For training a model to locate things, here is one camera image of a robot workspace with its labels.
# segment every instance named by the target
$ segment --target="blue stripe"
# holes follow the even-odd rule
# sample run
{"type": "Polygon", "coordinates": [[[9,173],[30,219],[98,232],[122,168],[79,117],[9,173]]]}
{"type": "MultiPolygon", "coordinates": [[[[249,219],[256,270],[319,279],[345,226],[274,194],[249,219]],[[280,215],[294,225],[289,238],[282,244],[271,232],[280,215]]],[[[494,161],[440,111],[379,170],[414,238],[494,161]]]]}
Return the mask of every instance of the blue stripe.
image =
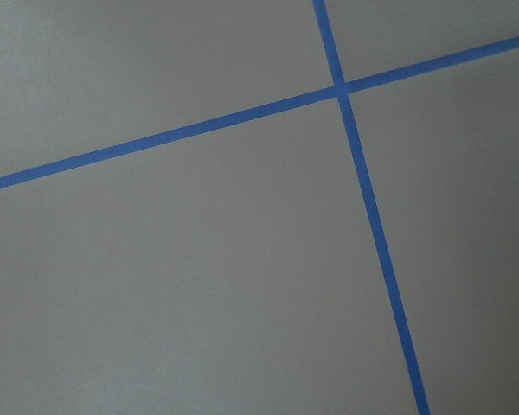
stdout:
{"type": "Polygon", "coordinates": [[[348,136],[349,147],[352,152],[354,165],[356,166],[356,173],[362,189],[363,201],[369,218],[371,232],[375,240],[379,262],[381,263],[382,275],[387,286],[388,297],[394,314],[394,321],[398,329],[398,335],[404,356],[406,358],[407,371],[412,383],[413,395],[417,404],[417,410],[420,415],[429,415],[429,406],[426,400],[425,388],[423,387],[423,380],[417,357],[415,356],[415,349],[413,348],[413,341],[407,326],[406,312],[401,301],[398,283],[394,274],[392,259],[390,258],[390,251],[382,228],[381,216],[375,200],[375,192],[369,178],[369,172],[365,156],[363,155],[362,143],[354,119],[352,105],[349,100],[348,91],[344,82],[343,70],[338,59],[338,52],[336,50],[335,40],[330,28],[330,21],[325,8],[324,0],[313,0],[314,9],[319,24],[319,30],[323,38],[325,53],[327,61],[329,62],[330,72],[335,83],[336,95],[338,97],[338,104],[340,105],[340,112],[343,116],[344,127],[348,136]]]}
{"type": "Polygon", "coordinates": [[[501,54],[502,52],[508,52],[517,48],[519,48],[519,36],[505,41],[497,41],[479,48],[464,50],[456,54],[449,54],[429,61],[400,67],[391,71],[377,73],[365,78],[360,78],[359,80],[352,80],[346,83],[346,89],[348,93],[356,93],[364,89],[381,86],[397,80],[404,80],[405,78],[422,75],[423,73],[438,71],[445,67],[453,67],[454,65],[475,61],[487,56],[492,56],[493,54],[501,54]]]}
{"type": "Polygon", "coordinates": [[[42,166],[0,177],[0,188],[7,188],[8,186],[29,182],[40,177],[51,176],[56,173],[61,173],[62,171],[76,169],[88,164],[102,162],[110,158],[124,156],[126,154],[146,150],[166,143],[172,143],[187,137],[198,136],[206,132],[229,127],[230,125],[237,125],[253,119],[267,117],[279,112],[299,108],[300,106],[334,98],[335,95],[335,88],[330,86],[312,93],[304,93],[296,97],[281,99],[280,101],[272,102],[271,104],[256,106],[248,110],[234,112],[201,123],[187,125],[186,127],[162,132],[149,137],[139,138],[127,143],[113,145],[111,147],[91,151],[79,156],[69,157],[57,162],[43,164],[42,166]]]}

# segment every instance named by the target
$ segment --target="blue line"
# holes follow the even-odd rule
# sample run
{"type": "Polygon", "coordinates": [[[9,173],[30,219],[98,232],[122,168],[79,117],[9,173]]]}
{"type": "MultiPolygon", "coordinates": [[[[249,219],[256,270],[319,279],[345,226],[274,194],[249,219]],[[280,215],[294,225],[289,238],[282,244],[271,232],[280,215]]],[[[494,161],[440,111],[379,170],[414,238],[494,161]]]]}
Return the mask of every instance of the blue line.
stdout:
{"type": "Polygon", "coordinates": [[[299,108],[300,106],[335,98],[335,96],[335,88],[330,86],[311,93],[304,93],[296,97],[281,99],[280,101],[275,101],[271,104],[256,106],[248,110],[234,112],[201,123],[187,125],[186,127],[162,132],[149,137],[139,138],[122,144],[116,144],[111,147],[91,151],[79,156],[69,157],[57,162],[43,164],[42,166],[34,167],[32,169],[26,169],[10,175],[1,176],[0,188],[7,188],[8,186],[13,186],[18,183],[29,182],[40,177],[51,176],[56,173],[61,173],[62,171],[76,169],[88,164],[102,162],[110,158],[124,156],[126,154],[146,150],[166,143],[172,143],[174,141],[182,140],[183,138],[198,136],[231,125],[245,123],[246,121],[251,121],[253,119],[266,117],[279,112],[299,108]]]}
{"type": "Polygon", "coordinates": [[[391,71],[377,73],[365,78],[360,78],[359,80],[352,80],[346,83],[346,89],[348,93],[357,93],[364,89],[381,86],[397,80],[404,80],[405,78],[422,75],[423,73],[438,71],[445,67],[453,67],[461,63],[475,61],[477,59],[492,56],[494,54],[501,54],[502,52],[508,52],[517,48],[519,48],[519,36],[512,37],[505,41],[497,41],[478,48],[464,50],[462,52],[457,52],[456,54],[449,54],[429,61],[400,67],[391,71]]]}
{"type": "Polygon", "coordinates": [[[330,72],[335,83],[336,96],[338,97],[338,104],[340,105],[340,112],[343,116],[349,147],[352,152],[354,165],[356,166],[360,188],[362,189],[363,201],[365,203],[365,208],[367,209],[371,232],[379,255],[382,275],[387,286],[388,297],[390,298],[390,304],[394,313],[394,321],[396,322],[402,350],[406,358],[407,371],[409,372],[409,378],[412,383],[417,410],[420,415],[429,415],[430,411],[426,400],[425,388],[423,387],[423,380],[421,379],[417,357],[415,356],[412,336],[409,333],[409,327],[407,326],[406,312],[404,311],[404,306],[401,301],[398,282],[396,281],[396,276],[394,274],[390,251],[388,250],[387,240],[382,228],[381,216],[379,215],[379,209],[375,200],[375,192],[373,191],[371,179],[369,178],[367,162],[363,155],[362,143],[354,119],[354,113],[349,100],[346,83],[344,82],[343,70],[340,65],[340,60],[338,59],[336,43],[330,27],[330,21],[324,0],[313,0],[313,7],[316,12],[319,30],[321,31],[321,36],[323,38],[330,72]]]}

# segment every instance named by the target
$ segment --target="gray surface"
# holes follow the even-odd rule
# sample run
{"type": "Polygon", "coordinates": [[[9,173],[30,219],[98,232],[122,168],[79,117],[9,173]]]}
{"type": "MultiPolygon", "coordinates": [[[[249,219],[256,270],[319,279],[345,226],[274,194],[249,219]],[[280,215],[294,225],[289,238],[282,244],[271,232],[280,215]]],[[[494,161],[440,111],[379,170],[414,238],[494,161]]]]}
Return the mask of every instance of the gray surface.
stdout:
{"type": "Polygon", "coordinates": [[[432,413],[519,414],[519,51],[353,104],[432,413]]]}
{"type": "Polygon", "coordinates": [[[519,35],[519,0],[326,0],[346,80],[519,35]]]}
{"type": "Polygon", "coordinates": [[[328,85],[309,2],[0,0],[0,176],[328,85]]]}
{"type": "Polygon", "coordinates": [[[0,190],[0,415],[415,412],[336,102],[0,190]]]}

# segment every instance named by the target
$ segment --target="vertical blue line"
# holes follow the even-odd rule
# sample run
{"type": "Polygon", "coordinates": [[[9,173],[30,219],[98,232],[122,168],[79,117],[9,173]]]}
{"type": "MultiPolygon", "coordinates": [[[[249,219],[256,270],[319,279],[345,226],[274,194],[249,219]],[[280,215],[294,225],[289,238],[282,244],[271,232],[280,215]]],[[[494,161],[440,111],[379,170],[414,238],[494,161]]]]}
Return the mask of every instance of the vertical blue line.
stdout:
{"type": "Polygon", "coordinates": [[[419,370],[417,357],[415,356],[415,349],[413,348],[412,336],[407,326],[406,312],[401,301],[400,290],[398,289],[398,282],[394,274],[394,267],[392,259],[390,258],[390,251],[388,250],[387,239],[382,228],[381,216],[377,207],[375,192],[373,185],[369,178],[369,172],[365,156],[363,155],[362,143],[359,132],[357,130],[356,120],[352,111],[352,104],[349,100],[346,83],[344,81],[343,69],[338,58],[338,51],[336,50],[335,39],[330,27],[327,9],[324,0],[313,0],[313,7],[317,16],[317,23],[323,38],[323,45],[327,61],[329,62],[330,73],[336,89],[336,97],[340,106],[340,112],[343,116],[344,127],[348,136],[349,147],[352,152],[354,165],[356,166],[357,178],[362,189],[363,201],[369,218],[369,225],[371,226],[371,233],[375,240],[379,262],[381,263],[382,275],[387,286],[388,297],[390,298],[390,305],[394,313],[394,321],[400,336],[400,342],[404,356],[406,358],[407,371],[409,372],[409,379],[412,383],[413,395],[417,410],[420,415],[429,415],[429,405],[426,400],[425,388],[423,387],[423,380],[419,370]]]}

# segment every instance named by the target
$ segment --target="floor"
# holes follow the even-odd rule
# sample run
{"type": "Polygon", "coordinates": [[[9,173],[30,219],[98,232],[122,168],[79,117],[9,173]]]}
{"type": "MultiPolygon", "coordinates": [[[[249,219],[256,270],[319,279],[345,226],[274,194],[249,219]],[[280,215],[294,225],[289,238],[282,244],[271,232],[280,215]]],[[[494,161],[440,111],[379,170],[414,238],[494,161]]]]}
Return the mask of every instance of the floor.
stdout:
{"type": "Polygon", "coordinates": [[[519,0],[0,0],[17,413],[519,414],[519,0]]]}

